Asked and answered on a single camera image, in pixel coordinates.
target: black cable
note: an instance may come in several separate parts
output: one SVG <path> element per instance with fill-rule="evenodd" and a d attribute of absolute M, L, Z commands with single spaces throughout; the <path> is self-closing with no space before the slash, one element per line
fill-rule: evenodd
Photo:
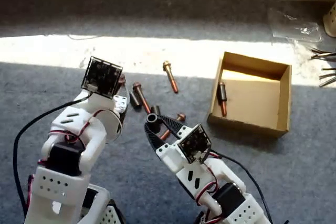
<path fill-rule="evenodd" d="M 265 200 L 265 198 L 264 198 L 263 192 L 261 191 L 260 186 L 258 185 L 258 183 L 256 182 L 256 180 L 253 178 L 253 176 L 251 175 L 251 173 L 248 171 L 248 169 L 247 169 L 244 165 L 242 165 L 240 162 L 234 160 L 234 159 L 231 158 L 231 157 L 228 157 L 228 156 L 226 156 L 226 155 L 224 155 L 224 154 L 221 154 L 221 153 L 219 153 L 219 152 L 216 152 L 216 151 L 214 151 L 214 150 L 211 150 L 211 152 L 217 154 L 217 155 L 220 156 L 220 157 L 223 157 L 223 158 L 225 158 L 225 159 L 228 159 L 228 160 L 230 160 L 230 161 L 233 162 L 233 163 L 236 163 L 237 165 L 239 165 L 239 166 L 240 166 L 240 167 L 247 173 L 247 175 L 249 176 L 249 178 L 252 180 L 252 182 L 255 184 L 255 186 L 256 186 L 257 189 L 258 189 L 258 192 L 259 192 L 259 194 L 260 194 L 262 203 L 264 204 L 265 211 L 266 211 L 266 214 L 267 214 L 267 217 L 268 217 L 269 222 L 271 222 L 271 224 L 273 224 L 272 217 L 271 217 L 271 214 L 270 214 L 270 212 L 269 212 L 268 206 L 267 206 L 267 204 L 266 204 L 266 200 Z"/>
<path fill-rule="evenodd" d="M 20 140 L 20 137 L 22 136 L 22 134 L 29 128 L 31 127 L 34 123 L 36 123 L 37 121 L 39 121 L 40 119 L 44 118 L 45 116 L 57 111 L 57 110 L 60 110 L 60 109 L 63 109 L 67 106 L 71 106 L 71 105 L 74 105 L 76 103 L 79 103 L 79 102 L 82 102 L 82 101 L 85 101 L 86 99 L 88 99 L 92 94 L 89 94 L 87 97 L 84 97 L 82 99 L 79 99 L 79 100 L 76 100 L 76 101 L 72 101 L 72 102 L 67 102 L 61 106 L 58 106 L 52 110 L 49 110 L 41 115 L 39 115 L 38 117 L 34 118 L 33 120 L 31 120 L 29 123 L 27 123 L 21 130 L 20 132 L 17 134 L 17 136 L 15 137 L 15 140 L 14 140 L 14 145 L 13 145 L 13 173 L 14 173 L 14 180 L 15 180 L 15 185 L 16 185 L 16 189 L 17 189 L 17 193 L 19 194 L 19 197 L 20 197 L 20 201 L 21 201 L 21 206 L 22 206 L 22 210 L 23 210 L 23 213 L 24 213 L 24 216 L 26 218 L 26 215 L 27 215 L 27 206 L 26 206 L 26 201 L 25 201 L 25 196 L 23 194 L 23 191 L 22 191 L 22 187 L 21 187 L 21 183 L 20 183 L 20 179 L 19 179 L 19 174 L 18 174 L 18 170 L 17 170 L 17 149 L 18 149 L 18 143 L 19 143 L 19 140 Z"/>

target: red wire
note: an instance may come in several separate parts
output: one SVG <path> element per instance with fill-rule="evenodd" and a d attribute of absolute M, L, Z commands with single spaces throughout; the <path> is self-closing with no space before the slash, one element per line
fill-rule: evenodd
<path fill-rule="evenodd" d="M 221 220 L 222 220 L 222 217 L 215 217 L 212 220 L 205 222 L 204 224 L 215 224 L 215 223 L 220 222 Z"/>
<path fill-rule="evenodd" d="M 32 198 L 32 183 L 34 181 L 34 175 L 33 174 L 30 174 L 29 177 L 28 177 L 28 198 L 27 198 L 27 208 L 29 208 L 29 205 L 30 205 L 30 199 Z"/>
<path fill-rule="evenodd" d="M 217 155 L 216 153 L 213 152 L 209 152 L 209 155 L 216 157 L 216 158 L 221 158 L 219 155 Z"/>
<path fill-rule="evenodd" d="M 215 174 L 214 174 L 214 172 L 211 170 L 211 168 L 210 167 L 208 167 L 206 164 L 204 164 L 205 166 L 206 166 L 206 168 L 208 169 L 208 171 L 212 174 L 212 176 L 215 178 L 215 182 L 216 182 L 216 187 L 215 187 L 215 189 L 214 190 L 212 190 L 212 191 L 210 191 L 209 193 L 214 193 L 214 192 L 216 192 L 218 189 L 219 189 L 219 184 L 218 184 L 218 180 L 217 180 L 217 178 L 216 178 L 216 176 L 215 176 Z"/>
<path fill-rule="evenodd" d="M 91 118 L 95 118 L 102 111 L 106 111 L 106 110 L 97 110 L 95 113 L 93 113 L 92 117 L 89 118 L 89 120 L 84 124 L 84 126 L 82 127 L 82 129 L 79 131 L 78 135 L 73 134 L 71 131 L 63 131 L 63 130 L 52 130 L 52 131 L 50 131 L 50 133 L 63 133 L 63 134 L 66 134 L 65 135 L 65 139 L 66 139 L 66 141 L 68 143 L 75 143 L 77 140 L 79 140 L 81 142 L 81 144 L 83 145 L 83 147 L 85 148 L 84 142 L 79 137 L 83 134 L 84 130 L 90 125 L 90 122 L 89 122 L 90 119 Z M 69 138 L 69 135 L 74 136 L 75 138 L 73 140 L 71 140 Z"/>
<path fill-rule="evenodd" d="M 201 204 L 198 203 L 198 201 L 200 200 L 200 197 L 203 195 L 203 193 L 205 193 L 206 190 L 208 190 L 209 188 L 211 188 L 213 185 L 215 185 L 216 182 L 212 181 L 210 183 L 208 183 L 207 185 L 205 185 L 205 187 L 203 187 L 203 189 L 198 193 L 198 195 L 196 196 L 196 203 L 198 206 L 200 206 Z"/>

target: bolt head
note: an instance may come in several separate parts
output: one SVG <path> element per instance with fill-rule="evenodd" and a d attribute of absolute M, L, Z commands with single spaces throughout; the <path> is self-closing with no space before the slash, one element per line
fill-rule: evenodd
<path fill-rule="evenodd" d="M 137 87 L 141 87 L 141 84 L 139 82 L 133 83 L 133 90 L 135 90 Z"/>
<path fill-rule="evenodd" d="M 166 60 L 166 61 L 163 62 L 163 71 L 166 71 L 166 67 L 167 67 L 167 66 L 170 67 L 171 64 L 170 64 L 169 61 Z"/>
<path fill-rule="evenodd" d="M 177 114 L 177 116 L 178 116 L 179 118 L 181 118 L 181 119 L 180 119 L 181 122 L 184 122 L 185 119 L 186 119 L 186 115 L 185 115 L 184 113 L 182 113 L 182 112 L 179 113 L 179 114 Z"/>
<path fill-rule="evenodd" d="M 124 75 L 123 73 L 120 75 L 120 78 L 119 78 L 119 80 L 118 80 L 118 83 L 121 84 L 121 85 L 125 85 L 125 83 L 126 83 L 126 78 L 125 78 L 125 75 Z"/>

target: white plastic part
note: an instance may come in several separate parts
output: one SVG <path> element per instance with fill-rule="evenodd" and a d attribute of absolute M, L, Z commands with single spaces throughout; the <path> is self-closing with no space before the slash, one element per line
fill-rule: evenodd
<path fill-rule="evenodd" d="M 25 224 L 77 223 L 90 175 L 71 177 L 37 167 Z M 54 212 L 53 202 L 61 204 Z"/>
<path fill-rule="evenodd" d="M 113 206 L 107 206 L 102 214 L 99 224 L 121 224 L 118 214 Z"/>
<path fill-rule="evenodd" d="M 245 201 L 234 210 L 224 224 L 270 224 L 262 208 L 251 194 L 244 194 Z"/>
<path fill-rule="evenodd" d="M 331 7 L 329 12 L 324 15 L 323 23 L 325 32 L 331 36 L 336 37 L 336 3 Z"/>
<path fill-rule="evenodd" d="M 94 224 L 100 223 L 101 216 L 104 213 L 108 202 L 110 201 L 111 195 L 110 192 L 105 188 L 90 184 L 90 189 L 97 191 L 96 196 L 94 197 L 92 206 L 85 216 L 78 222 L 78 224 Z"/>
<path fill-rule="evenodd" d="M 86 96 L 88 92 L 82 90 L 75 100 Z M 115 138 L 119 128 L 119 122 L 114 114 L 101 112 L 93 118 L 92 113 L 97 110 L 113 110 L 120 118 L 114 106 L 114 100 L 93 94 L 89 99 L 65 108 L 52 122 L 51 130 L 71 131 L 76 135 L 88 121 L 90 122 L 80 136 L 86 145 L 78 164 L 82 174 L 71 177 L 44 167 L 37 167 L 25 224 L 78 223 L 89 185 L 90 171 L 101 154 L 107 138 Z M 64 135 L 50 133 L 41 150 L 42 159 L 47 160 L 52 146 L 61 141 L 64 141 Z M 88 213 L 80 220 L 81 224 L 99 223 L 110 199 L 109 192 L 104 188 L 90 186 L 96 189 L 98 194 Z"/>
<path fill-rule="evenodd" d="M 127 98 L 122 97 L 120 95 L 115 95 L 113 97 L 113 100 L 115 102 L 115 109 L 118 111 L 120 114 L 124 113 L 127 108 Z"/>
<path fill-rule="evenodd" d="M 195 199 L 205 185 L 215 180 L 214 176 L 208 170 L 208 167 L 213 171 L 218 180 L 235 183 L 242 193 L 244 193 L 246 191 L 245 184 L 222 160 L 208 158 L 204 164 L 201 164 L 199 161 L 195 161 L 191 164 L 188 163 L 178 147 L 178 143 L 183 141 L 196 127 L 198 127 L 198 125 L 194 128 L 187 126 L 182 127 L 177 133 L 181 138 L 172 145 L 164 144 L 156 150 L 156 154 L 178 177 L 179 181 Z M 220 205 L 208 192 L 202 194 L 199 203 L 208 207 L 210 211 L 216 215 L 222 213 Z"/>

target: bolt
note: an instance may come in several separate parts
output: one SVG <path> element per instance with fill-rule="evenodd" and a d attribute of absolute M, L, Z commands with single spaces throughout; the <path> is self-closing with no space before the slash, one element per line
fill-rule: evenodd
<path fill-rule="evenodd" d="M 218 98 L 218 102 L 219 105 L 221 107 L 222 110 L 222 115 L 226 116 L 226 90 L 225 90 L 225 83 L 224 82 L 220 82 L 218 84 L 218 88 L 217 88 L 217 98 Z"/>
<path fill-rule="evenodd" d="M 126 83 L 126 78 L 125 78 L 125 75 L 122 73 L 119 77 L 118 84 L 120 86 L 125 86 L 125 83 Z"/>
<path fill-rule="evenodd" d="M 163 62 L 163 71 L 165 71 L 168 75 L 168 79 L 170 81 L 170 84 L 172 85 L 172 88 L 174 90 L 175 93 L 178 93 L 179 89 L 177 88 L 177 84 L 176 84 L 176 81 L 173 77 L 173 74 L 172 74 L 172 69 L 171 69 L 171 64 L 169 63 L 169 61 L 165 61 Z"/>
<path fill-rule="evenodd" d="M 142 90 L 141 90 L 141 84 L 139 82 L 135 82 L 133 83 L 133 91 L 136 92 L 142 102 L 142 105 L 143 107 L 145 108 L 147 114 L 150 114 L 151 113 L 151 109 L 149 108 L 149 105 L 146 101 L 146 98 L 145 96 L 143 95 L 142 93 Z"/>
<path fill-rule="evenodd" d="M 183 113 L 179 113 L 179 114 L 177 114 L 177 118 L 176 118 L 176 120 L 177 120 L 177 121 L 180 121 L 180 122 L 184 122 L 184 121 L 185 121 L 185 118 L 186 118 L 185 114 L 183 114 Z M 160 136 L 160 139 L 163 140 L 163 141 L 165 141 L 169 136 L 170 136 L 170 130 L 166 130 L 166 131 L 162 134 L 162 136 Z"/>

